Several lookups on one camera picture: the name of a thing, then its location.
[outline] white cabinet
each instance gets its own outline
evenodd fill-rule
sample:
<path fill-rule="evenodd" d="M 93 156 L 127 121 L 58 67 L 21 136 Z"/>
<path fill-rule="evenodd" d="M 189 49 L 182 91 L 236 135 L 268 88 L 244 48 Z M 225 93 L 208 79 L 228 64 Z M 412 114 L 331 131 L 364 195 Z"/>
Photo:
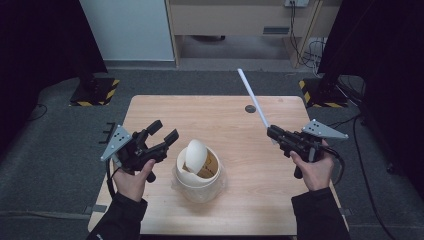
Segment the white cabinet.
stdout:
<path fill-rule="evenodd" d="M 80 0 L 108 61 L 174 62 L 165 1 Z"/>

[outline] gray carpet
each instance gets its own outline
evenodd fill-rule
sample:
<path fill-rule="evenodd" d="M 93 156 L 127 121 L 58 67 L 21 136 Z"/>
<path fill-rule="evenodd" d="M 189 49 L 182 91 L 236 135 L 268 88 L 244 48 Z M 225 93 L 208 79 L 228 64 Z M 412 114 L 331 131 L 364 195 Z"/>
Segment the gray carpet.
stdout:
<path fill-rule="evenodd" d="M 246 72 L 256 95 L 302 96 L 298 82 L 310 73 Z M 69 98 L 78 85 L 69 79 L 42 91 L 39 103 L 47 112 L 29 121 L 0 162 L 0 211 L 57 212 L 83 218 L 37 216 L 0 217 L 0 239 L 84 239 L 89 215 L 105 169 L 97 159 L 105 145 L 107 122 L 122 123 L 135 95 L 248 95 L 237 71 L 124 71 L 109 74 L 121 80 L 107 106 L 71 107 Z M 44 107 L 34 110 L 37 118 Z M 311 119 L 330 124 L 359 113 L 348 108 L 308 108 Z M 352 239 L 389 239 L 372 210 L 353 140 L 353 122 L 337 128 L 349 134 L 344 142 L 330 144 L 345 159 L 342 181 L 336 186 Z M 387 162 L 368 129 L 356 125 L 356 134 L 376 207 L 396 239 L 424 239 L 424 204 L 403 176 L 386 172 Z"/>

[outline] metal bracket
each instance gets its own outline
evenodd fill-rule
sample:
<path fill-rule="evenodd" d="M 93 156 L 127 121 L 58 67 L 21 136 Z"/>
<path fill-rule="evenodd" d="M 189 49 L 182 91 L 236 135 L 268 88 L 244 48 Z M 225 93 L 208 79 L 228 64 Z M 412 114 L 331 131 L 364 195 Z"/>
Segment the metal bracket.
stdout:
<path fill-rule="evenodd" d="M 118 125 L 106 147 L 106 150 L 100 157 L 100 161 L 103 162 L 109 159 L 129 141 L 131 141 L 131 135 L 121 125 Z"/>
<path fill-rule="evenodd" d="M 308 124 L 302 128 L 302 132 L 306 132 L 312 136 L 320 138 L 336 138 L 336 139 L 348 139 L 347 134 L 343 134 L 339 131 L 336 131 L 330 127 L 327 127 L 325 124 L 318 122 L 313 119 Z"/>

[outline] white light stick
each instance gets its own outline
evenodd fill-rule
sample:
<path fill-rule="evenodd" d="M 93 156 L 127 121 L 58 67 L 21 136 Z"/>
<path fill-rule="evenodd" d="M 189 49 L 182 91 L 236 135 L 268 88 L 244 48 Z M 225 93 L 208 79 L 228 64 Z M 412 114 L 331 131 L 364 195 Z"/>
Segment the white light stick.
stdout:
<path fill-rule="evenodd" d="M 262 122 L 265 125 L 265 128 L 268 128 L 268 121 L 266 120 L 264 114 L 262 113 L 261 107 L 259 106 L 258 101 L 256 100 L 255 95 L 253 94 L 252 89 L 250 88 L 249 82 L 246 79 L 246 76 L 244 76 L 243 70 L 241 70 L 240 68 L 237 69 L 237 71 L 239 72 L 239 75 L 241 77 L 241 80 L 243 80 L 244 86 L 246 87 L 247 91 L 249 92 L 250 97 L 253 100 L 253 103 L 255 104 L 256 109 L 258 109 L 259 115 L 261 116 Z"/>

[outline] black stand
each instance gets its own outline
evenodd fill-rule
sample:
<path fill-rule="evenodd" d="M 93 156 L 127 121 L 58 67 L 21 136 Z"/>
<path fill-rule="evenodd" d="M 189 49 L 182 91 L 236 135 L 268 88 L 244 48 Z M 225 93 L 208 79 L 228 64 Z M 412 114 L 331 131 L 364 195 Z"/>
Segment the black stand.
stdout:
<path fill-rule="evenodd" d="M 346 97 L 336 86 L 323 86 L 325 85 L 325 80 L 307 78 L 303 79 L 302 82 L 302 91 L 309 96 L 306 98 L 307 107 L 314 105 L 320 107 L 345 107 L 347 105 Z"/>
<path fill-rule="evenodd" d="M 93 78 L 95 85 L 87 86 L 86 82 L 80 81 L 72 95 L 71 105 L 106 105 L 110 101 L 110 93 L 115 89 L 115 78 Z"/>
<path fill-rule="evenodd" d="M 367 9 L 364 11 L 360 20 L 364 18 L 370 7 L 374 4 L 373 0 Z M 354 49 L 352 46 L 360 35 L 359 25 L 361 21 L 358 21 L 355 26 L 350 30 L 345 40 L 340 45 L 334 56 L 330 61 L 328 70 L 324 77 L 319 79 L 305 79 L 303 80 L 302 90 L 307 92 L 309 98 L 306 99 L 307 106 L 347 106 L 346 96 L 337 88 L 338 78 L 342 74 L 347 62 L 349 60 L 346 56 L 351 56 Z"/>
<path fill-rule="evenodd" d="M 86 49 L 83 48 L 84 43 L 76 41 L 75 31 L 71 31 L 71 29 L 75 28 L 72 22 L 72 17 L 74 16 L 64 17 L 52 5 L 44 4 L 46 12 L 52 16 L 52 20 L 55 23 L 57 37 L 60 40 L 59 42 L 62 43 L 63 53 L 67 57 L 70 67 L 80 79 L 80 83 L 70 99 L 71 105 L 91 106 L 109 103 L 111 95 L 114 93 L 113 90 L 119 81 L 114 78 L 96 78 L 93 75 L 92 66 L 86 59 L 87 53 Z M 79 17 L 85 17 L 83 11 L 81 12 L 82 15 L 79 15 Z"/>

